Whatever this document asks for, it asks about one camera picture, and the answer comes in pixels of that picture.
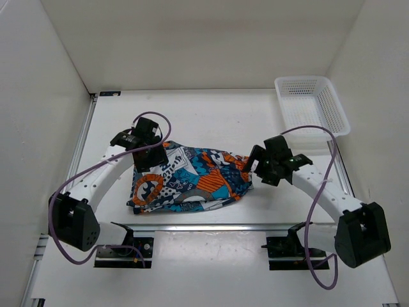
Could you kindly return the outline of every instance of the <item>wire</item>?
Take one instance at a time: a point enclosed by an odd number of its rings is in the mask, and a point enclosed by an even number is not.
[[[115,156],[110,157],[110,158],[108,158],[108,159],[106,159],[106,160],[103,160],[103,161],[97,163],[96,165],[91,166],[90,168],[87,168],[87,169],[85,169],[84,171],[82,171],[82,172],[80,172],[80,173],[74,175],[73,177],[69,178],[66,182],[64,182],[63,184],[61,184],[60,187],[57,188],[56,192],[52,195],[52,198],[51,198],[51,201],[50,201],[50,205],[49,205],[49,229],[50,229],[50,234],[51,234],[51,237],[52,237],[52,239],[54,240],[54,243],[56,244],[58,250],[59,250],[59,251],[61,252],[61,254],[63,254],[63,256],[64,256],[69,262],[71,262],[72,264],[75,264],[75,265],[85,264],[89,259],[91,259],[93,253],[96,251],[96,249],[97,249],[99,246],[95,246],[95,247],[91,250],[91,252],[89,253],[89,255],[88,255],[85,259],[79,260],[79,261],[73,259],[73,258],[66,252],[66,250],[64,249],[64,247],[61,245],[60,241],[58,240],[56,230],[54,229],[54,223],[52,222],[52,212],[53,212],[54,203],[56,202],[57,196],[58,196],[58,194],[64,189],[64,187],[66,187],[70,182],[73,182],[75,179],[77,179],[77,178],[79,178],[79,177],[81,177],[81,176],[83,176],[83,175],[89,173],[90,171],[93,171],[93,170],[95,170],[95,169],[97,169],[97,168],[100,168],[101,166],[103,166],[103,165],[105,165],[105,164],[111,162],[112,160],[115,160],[115,159],[118,159],[118,158],[120,158],[120,157],[123,157],[124,155],[129,155],[129,154],[132,154],[132,153],[134,153],[134,152],[140,152],[140,151],[143,151],[143,150],[155,148],[155,147],[158,147],[158,146],[162,145],[162,144],[164,143],[164,141],[166,141],[166,140],[168,139],[169,135],[171,134],[171,131],[172,131],[171,122],[167,119],[166,116],[164,116],[164,115],[162,115],[162,114],[160,114],[160,113],[158,113],[158,112],[148,111],[148,112],[144,112],[144,113],[141,113],[140,115],[138,115],[138,116],[134,119],[134,121],[132,122],[132,124],[134,124],[138,119],[140,119],[140,117],[142,117],[142,116],[144,116],[144,115],[146,115],[146,114],[154,114],[154,115],[160,116],[160,117],[162,117],[162,118],[167,122],[167,125],[168,125],[169,129],[168,129],[168,131],[167,131],[167,134],[165,135],[165,137],[164,137],[161,141],[159,141],[158,143],[153,144],[153,145],[148,145],[148,146],[136,148],[136,149],[133,149],[133,150],[129,150],[129,151],[127,151],[127,152],[121,152],[121,153],[119,153],[118,155],[115,155]],[[141,257],[141,260],[142,260],[142,263],[143,263],[143,267],[145,268],[145,261],[144,261],[144,259],[143,259],[143,257],[142,257],[141,252],[140,252],[137,248],[135,248],[135,247],[133,247],[133,246],[121,246],[121,245],[108,245],[107,247],[108,247],[108,248],[130,248],[130,249],[134,250],[134,251]]]
[[[335,139],[335,136],[332,134],[331,131],[329,131],[327,128],[324,127],[320,127],[320,126],[315,126],[315,125],[304,125],[304,126],[299,126],[299,127],[295,127],[292,129],[289,129],[287,131],[284,131],[283,133],[281,133],[281,135],[289,133],[291,131],[294,130],[298,130],[298,129],[304,129],[304,128],[316,128],[316,129],[321,129],[324,130],[326,133],[328,133],[332,139],[332,142],[334,142],[334,150],[331,152],[331,160],[330,163],[328,165],[328,168],[324,174],[324,179],[322,181],[321,187],[318,190],[315,198],[313,199],[313,203],[311,204],[311,208],[308,211],[308,215],[307,215],[307,220],[305,221],[305,232],[304,232],[304,251],[305,251],[305,259],[307,260],[307,265],[308,265],[308,269],[311,272],[311,275],[313,276],[314,280],[317,282],[317,284],[321,287],[324,288],[325,290],[332,290],[333,288],[335,288],[335,286],[337,285],[337,281],[338,281],[338,257],[335,254],[331,254],[330,256],[328,256],[326,259],[324,259],[322,262],[320,262],[318,266],[322,265],[323,263],[325,263],[325,261],[328,261],[330,258],[334,257],[334,265],[335,265],[335,272],[334,272],[334,280],[332,281],[331,285],[327,286],[325,284],[323,284],[320,279],[318,278],[317,274],[314,271],[314,267],[313,264],[311,262],[311,257],[309,255],[309,248],[308,248],[308,233],[309,233],[309,225],[311,222],[311,218],[313,216],[313,212],[315,209],[316,204],[318,203],[318,200],[322,194],[322,192],[325,189],[325,186],[328,182],[328,176],[330,175],[330,170],[332,165],[334,164],[336,155],[337,155],[337,141]]]

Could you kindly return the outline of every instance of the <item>white plastic basket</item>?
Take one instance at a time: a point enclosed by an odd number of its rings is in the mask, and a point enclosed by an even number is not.
[[[280,77],[274,81],[286,130],[302,125],[327,128],[334,136],[351,131],[345,112],[331,82],[326,77],[301,75]],[[330,136],[318,129],[300,129],[288,133],[291,147],[307,150],[327,148]]]

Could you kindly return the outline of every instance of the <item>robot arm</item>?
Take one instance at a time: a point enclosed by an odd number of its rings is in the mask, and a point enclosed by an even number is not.
[[[120,132],[111,141],[101,161],[159,143],[162,137],[155,135],[157,128],[157,123],[141,117],[134,128]],[[122,155],[89,172],[65,194],[58,194],[52,210],[58,239],[82,251],[95,244],[127,245],[133,231],[124,225],[98,222],[95,212],[107,191],[133,164],[142,172],[162,163],[167,163],[163,146]]]
[[[266,140],[266,149],[254,146],[243,171],[254,171],[263,183],[277,186],[281,179],[315,198],[323,183],[323,175],[304,155],[294,156],[283,136]],[[318,204],[332,217],[336,225],[309,226],[309,247],[336,253],[349,267],[357,267],[390,250],[390,240],[383,209],[377,203],[365,204],[345,194],[332,182],[327,182]],[[289,229],[291,249],[303,250],[304,226]]]

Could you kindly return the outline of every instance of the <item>colorful fabric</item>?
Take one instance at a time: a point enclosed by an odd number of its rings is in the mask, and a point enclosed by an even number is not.
[[[127,205],[135,214],[198,212],[229,205],[252,189],[251,175],[242,173],[248,157],[221,150],[164,143],[169,163],[138,173]]]

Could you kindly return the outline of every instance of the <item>white table surface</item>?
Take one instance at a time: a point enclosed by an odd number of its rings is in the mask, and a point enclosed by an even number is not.
[[[173,124],[171,139],[183,145],[249,154],[254,144],[283,130],[274,90],[129,91],[100,97],[79,169],[99,160],[109,141],[143,111],[159,111]],[[158,120],[163,130],[165,123]],[[320,170],[328,155],[314,156]],[[337,182],[337,175],[332,172]],[[211,212],[135,216],[125,206],[132,170],[101,202],[97,218],[129,224],[261,224],[303,221],[311,199],[286,182],[261,184],[238,203]],[[331,222],[320,208],[314,221]],[[68,263],[49,240],[32,293],[49,306],[381,306],[396,303],[383,257],[357,269],[343,264],[338,286],[320,289],[308,271],[269,271],[264,232],[156,232],[151,269],[97,269],[93,260]],[[85,257],[70,246],[76,259]],[[332,271],[320,271],[325,283]]]
[[[382,307],[396,303],[383,257],[339,266],[332,291],[308,271],[269,271],[263,232],[156,232],[151,269],[67,262],[49,240],[32,297],[45,307]],[[84,253],[68,248],[76,259]],[[329,284],[331,271],[318,271]]]
[[[123,91],[117,97],[99,97],[82,153],[79,170],[96,163],[110,140],[128,128],[145,111],[166,115],[172,123],[170,139],[187,146],[216,148],[249,155],[255,144],[284,130],[275,90],[180,90]],[[149,116],[167,131],[166,122]],[[310,156],[325,171],[326,155]],[[335,170],[330,177],[337,182]],[[282,180],[278,187],[261,183],[253,176],[254,190],[240,201],[219,210],[191,214],[134,215],[125,204],[129,199],[132,168],[126,171],[100,203],[96,216],[101,221],[126,224],[260,224],[299,223],[307,216],[311,199]],[[332,223],[321,208],[316,223]]]

